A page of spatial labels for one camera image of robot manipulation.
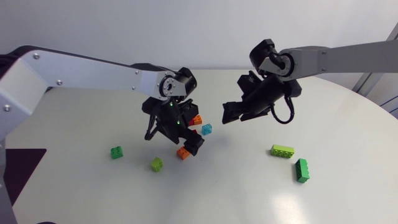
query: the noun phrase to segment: light green lego brick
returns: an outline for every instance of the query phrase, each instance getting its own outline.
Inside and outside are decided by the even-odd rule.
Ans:
[[[156,157],[150,164],[150,168],[152,168],[152,170],[155,172],[159,172],[162,167],[163,161],[159,157]]]
[[[273,145],[271,148],[271,155],[284,158],[291,158],[294,154],[294,148],[286,146]]]
[[[118,146],[118,147],[112,148],[111,149],[111,157],[112,157],[112,159],[117,159],[117,158],[123,157],[122,147]]]

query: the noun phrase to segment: duplo block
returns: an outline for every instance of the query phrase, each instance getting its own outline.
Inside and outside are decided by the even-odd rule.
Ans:
[[[118,147],[112,148],[111,156],[112,156],[112,159],[117,159],[117,158],[123,157],[122,147],[118,146]]]
[[[177,150],[177,155],[179,158],[184,160],[190,155],[190,153],[182,146],[179,150]]]
[[[200,115],[196,115],[196,116],[193,118],[193,125],[198,125],[198,124],[202,124],[202,123],[203,123],[203,121],[202,121]]]
[[[155,159],[150,164],[150,168],[152,168],[152,170],[155,172],[159,172],[162,167],[163,161],[159,157],[155,157]]]
[[[308,164],[305,159],[298,159],[298,161],[296,162],[296,175],[297,182],[300,183],[304,183],[310,178]]]
[[[271,155],[283,158],[291,158],[294,154],[294,148],[286,146],[273,145],[271,148]]]
[[[201,132],[203,135],[210,134],[212,132],[213,128],[211,127],[211,124],[206,124],[201,127]]]

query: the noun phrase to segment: white table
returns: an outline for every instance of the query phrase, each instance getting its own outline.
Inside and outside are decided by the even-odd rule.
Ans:
[[[296,116],[221,124],[239,101],[242,70],[193,71],[191,94],[213,133],[181,161],[158,133],[145,141],[144,95],[57,88],[7,137],[47,148],[14,205],[19,223],[398,223],[398,121],[371,101],[319,78],[299,80]],[[286,119],[283,100],[275,108]],[[291,159],[272,157],[292,146]],[[122,146],[112,160],[109,149]],[[163,159],[152,172],[154,157]],[[295,180],[308,161],[310,180]]]

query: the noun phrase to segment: metal frame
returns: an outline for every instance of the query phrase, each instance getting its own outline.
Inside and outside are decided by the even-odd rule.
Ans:
[[[17,223],[4,184],[5,137],[27,119],[50,86],[137,91],[159,100],[186,96],[185,85],[170,70],[148,70],[56,52],[30,50],[20,56],[0,79],[0,219]]]
[[[392,30],[387,40],[397,40],[398,39],[398,23]],[[376,83],[381,79],[383,73],[364,73],[358,82],[355,84],[353,91],[359,93],[360,95],[367,96]]]

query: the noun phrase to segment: dark green lego brick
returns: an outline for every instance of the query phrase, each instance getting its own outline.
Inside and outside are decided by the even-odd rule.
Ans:
[[[308,164],[305,159],[298,159],[295,164],[297,182],[304,183],[310,178],[310,173],[308,171]]]
[[[150,168],[152,168],[152,170],[155,172],[159,172],[162,167],[163,161],[159,157],[155,157],[155,159],[150,164]]]
[[[118,146],[118,147],[112,148],[111,156],[112,156],[112,159],[117,159],[117,158],[123,157],[122,147]]]
[[[273,145],[271,148],[271,155],[273,156],[291,158],[293,154],[294,148],[292,147]]]

